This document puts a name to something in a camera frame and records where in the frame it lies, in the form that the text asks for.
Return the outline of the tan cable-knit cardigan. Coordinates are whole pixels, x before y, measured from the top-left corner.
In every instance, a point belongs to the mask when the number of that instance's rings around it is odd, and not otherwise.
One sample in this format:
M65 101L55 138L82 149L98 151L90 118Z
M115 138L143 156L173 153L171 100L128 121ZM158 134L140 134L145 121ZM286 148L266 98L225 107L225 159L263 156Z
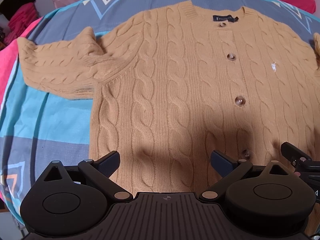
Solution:
M23 199L28 239L306 239L318 33L185 1L17 43L29 87L93 101L89 159L52 161Z

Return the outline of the red folded clothes pile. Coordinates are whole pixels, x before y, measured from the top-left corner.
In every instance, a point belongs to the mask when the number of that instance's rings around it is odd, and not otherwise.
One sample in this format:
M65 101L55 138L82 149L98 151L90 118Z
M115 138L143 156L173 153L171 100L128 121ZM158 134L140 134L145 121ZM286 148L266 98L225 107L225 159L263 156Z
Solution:
M12 16L8 23L9 34L4 38L4 44L9 45L14 39L18 38L29 25L39 18L35 3L30 2L22 5Z

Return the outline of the blue grey patterned bedsheet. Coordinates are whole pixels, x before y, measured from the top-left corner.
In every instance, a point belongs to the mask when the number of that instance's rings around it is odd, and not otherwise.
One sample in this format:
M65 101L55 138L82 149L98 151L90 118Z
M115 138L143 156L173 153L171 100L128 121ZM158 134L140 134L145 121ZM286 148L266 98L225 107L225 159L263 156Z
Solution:
M120 153L131 193L201 192L210 154L263 165L288 141L319 158L319 18L277 0L83 1L44 16L22 43L94 46L39 79L12 68L1 109L1 191L20 216L52 160Z

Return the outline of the pink red blanket under sheet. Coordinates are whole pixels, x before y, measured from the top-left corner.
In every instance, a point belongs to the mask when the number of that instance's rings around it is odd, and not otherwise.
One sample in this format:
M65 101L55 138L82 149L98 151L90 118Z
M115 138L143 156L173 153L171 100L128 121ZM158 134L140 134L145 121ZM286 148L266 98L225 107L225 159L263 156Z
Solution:
M18 47L17 39L14 39L6 48L1 50L1 64L0 64L0 99L3 102L5 89L9 82L9 76L11 74L14 63L17 59Z

